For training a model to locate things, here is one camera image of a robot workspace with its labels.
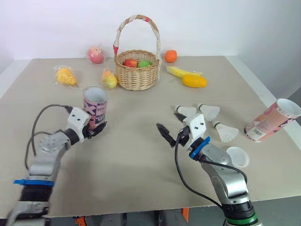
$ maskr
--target table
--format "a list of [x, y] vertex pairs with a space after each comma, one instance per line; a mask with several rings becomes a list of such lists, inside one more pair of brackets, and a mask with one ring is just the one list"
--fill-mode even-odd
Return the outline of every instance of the table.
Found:
[[[180, 79], [166, 72], [163, 64], [160, 81], [148, 90], [108, 90], [108, 125], [102, 134], [76, 144], [63, 157], [51, 196], [50, 216], [211, 205], [183, 186], [175, 168], [174, 151], [160, 136], [156, 123], [164, 124], [175, 137], [182, 124], [173, 116], [172, 106], [202, 102], [221, 107], [217, 119], [242, 129], [266, 109], [265, 104], [271, 99], [269, 92], [265, 92], [267, 95], [260, 94], [261, 101], [256, 93], [262, 90], [248, 85], [257, 78], [248, 77], [246, 67], [236, 66], [238, 73], [232, 66], [235, 64], [237, 59], [231, 57], [179, 57], [174, 65], [204, 73], [208, 80], [204, 89], [185, 87]], [[72, 67], [80, 88], [54, 84], [56, 65]], [[83, 88], [102, 86], [100, 76], [104, 67], [114, 68], [113, 60], [92, 65], [85, 59], [35, 59], [0, 99], [1, 218], [13, 208], [21, 191], [21, 186], [13, 181], [27, 175], [25, 146], [38, 112], [48, 104], [83, 106]], [[63, 129], [67, 116], [64, 109], [51, 108], [41, 116], [37, 131]], [[211, 136], [213, 144], [223, 150], [238, 146], [249, 154], [250, 165], [243, 170], [248, 175], [253, 201], [301, 195], [301, 151], [285, 130], [262, 143], [254, 143], [240, 133], [223, 144], [212, 125], [206, 125], [206, 136]], [[295, 132], [300, 131], [299, 126], [294, 126]], [[217, 199], [200, 164], [191, 160], [186, 151], [181, 151], [179, 158], [188, 184]]]

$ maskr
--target green ring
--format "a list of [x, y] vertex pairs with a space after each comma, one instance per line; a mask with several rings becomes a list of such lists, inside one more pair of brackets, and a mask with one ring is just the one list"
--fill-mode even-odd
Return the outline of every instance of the green ring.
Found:
[[243, 220], [233, 220], [233, 219], [229, 219], [229, 218], [226, 218], [226, 219], [229, 223], [234, 224], [234, 225], [247, 225], [247, 224], [250, 224], [250, 223], [256, 221], [258, 219], [258, 216], [255, 213], [250, 218], [243, 219]]

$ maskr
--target barcode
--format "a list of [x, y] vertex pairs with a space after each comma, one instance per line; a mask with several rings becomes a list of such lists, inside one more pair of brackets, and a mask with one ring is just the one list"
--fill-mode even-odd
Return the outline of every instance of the barcode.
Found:
[[263, 133], [261, 133], [258, 129], [254, 129], [254, 132], [255, 132], [257, 135], [259, 135], [259, 136], [262, 136], [262, 135], [263, 135]]

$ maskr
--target basket handle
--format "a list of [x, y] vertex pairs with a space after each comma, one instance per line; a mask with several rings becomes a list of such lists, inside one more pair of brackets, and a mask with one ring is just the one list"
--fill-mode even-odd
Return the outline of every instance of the basket handle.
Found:
[[132, 22], [133, 20], [144, 20], [147, 23], [150, 24], [156, 38], [157, 38], [157, 59], [160, 60], [160, 52], [161, 52], [161, 42], [160, 42], [160, 34], [158, 31], [158, 28], [156, 26], [156, 24], [149, 19], [147, 16], [144, 15], [133, 15], [131, 17], [129, 17], [128, 19], [126, 19], [124, 22], [121, 23], [121, 25], [119, 26], [118, 30], [117, 30], [117, 35], [116, 35], [116, 39], [114, 41], [113, 44], [113, 49], [114, 49], [114, 56], [115, 58], [117, 57], [117, 52], [118, 52], [118, 48], [119, 48], [119, 38], [120, 38], [120, 33], [122, 31], [122, 29], [125, 27], [126, 24]]

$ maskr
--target banana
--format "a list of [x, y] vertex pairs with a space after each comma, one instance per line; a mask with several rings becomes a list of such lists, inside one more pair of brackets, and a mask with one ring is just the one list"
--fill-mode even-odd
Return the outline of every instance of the banana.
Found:
[[177, 76], [178, 78], [182, 78], [184, 75], [203, 76], [202, 72], [188, 72], [174, 66], [167, 66], [166, 69], [167, 72], [173, 74], [174, 76]]

